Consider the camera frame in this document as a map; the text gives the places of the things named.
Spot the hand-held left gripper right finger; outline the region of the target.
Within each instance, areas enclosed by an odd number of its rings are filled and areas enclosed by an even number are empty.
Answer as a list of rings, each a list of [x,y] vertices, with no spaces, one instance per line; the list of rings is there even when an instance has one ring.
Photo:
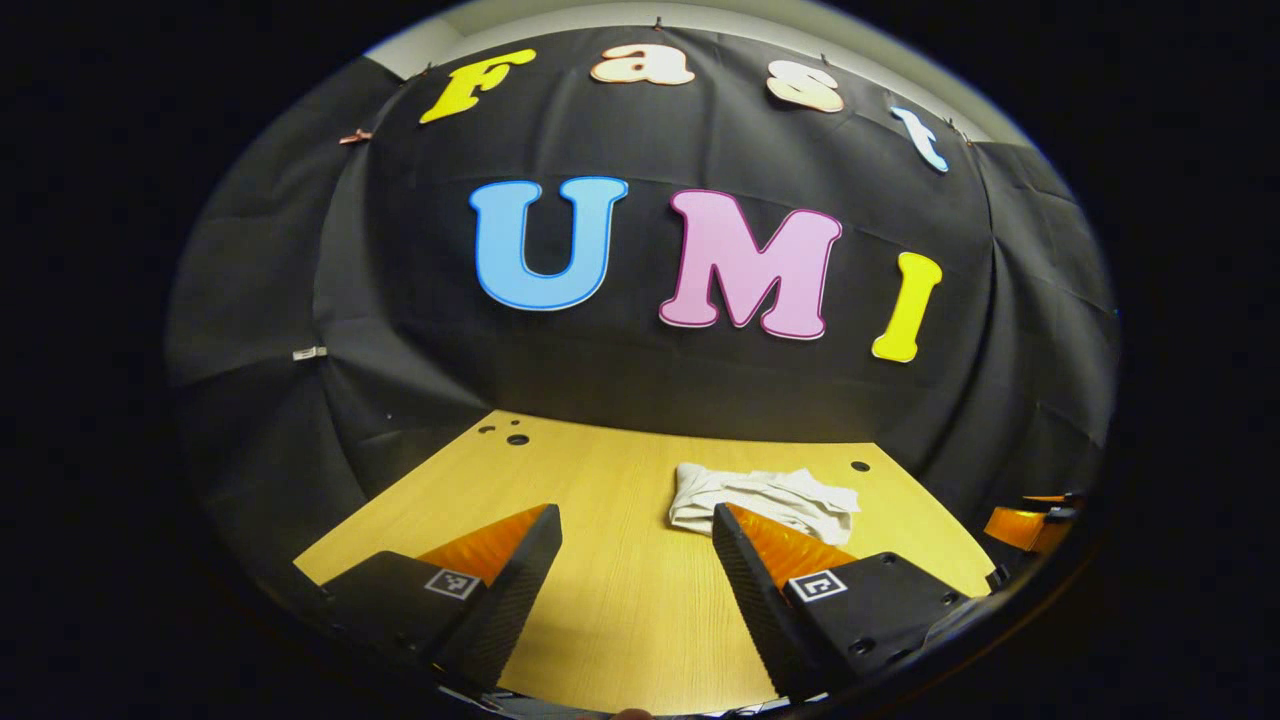
[[[910,666],[984,603],[901,553],[855,559],[736,503],[716,505],[712,541],[771,683],[791,701]]]

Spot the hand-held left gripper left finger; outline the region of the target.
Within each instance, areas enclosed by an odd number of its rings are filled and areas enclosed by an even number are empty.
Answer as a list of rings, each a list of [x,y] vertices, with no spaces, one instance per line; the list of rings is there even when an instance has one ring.
[[[378,550],[326,575],[297,568],[329,637],[426,691],[495,691],[563,542],[536,503],[429,550]]]

